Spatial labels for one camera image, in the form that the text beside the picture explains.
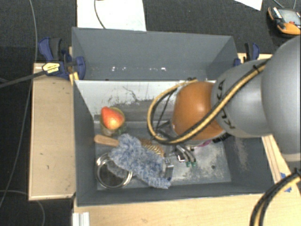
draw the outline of black floor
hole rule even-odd
[[[293,0],[279,0],[287,7]],[[76,0],[32,0],[38,39],[61,37],[71,45],[71,27],[76,26]],[[255,42],[262,53],[273,53],[287,39],[279,37],[266,18],[272,0],[263,0],[256,11],[233,0],[143,0],[149,31],[224,34],[234,37],[238,52],[245,42]],[[301,0],[296,9],[301,10]],[[0,78],[13,80],[31,74],[34,61],[34,28],[28,0],[0,0]],[[11,174],[19,144],[29,82],[0,89],[0,190]],[[30,143],[30,109],[10,190],[27,192]],[[71,200],[42,202],[45,225],[71,224]],[[26,196],[8,193],[0,208],[0,225],[41,225],[42,212]]]

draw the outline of knitted cloth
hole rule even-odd
[[[163,158],[143,147],[139,139],[123,134],[119,146],[109,152],[109,157],[122,169],[132,171],[139,179],[155,188],[167,189],[170,181],[162,177]]]

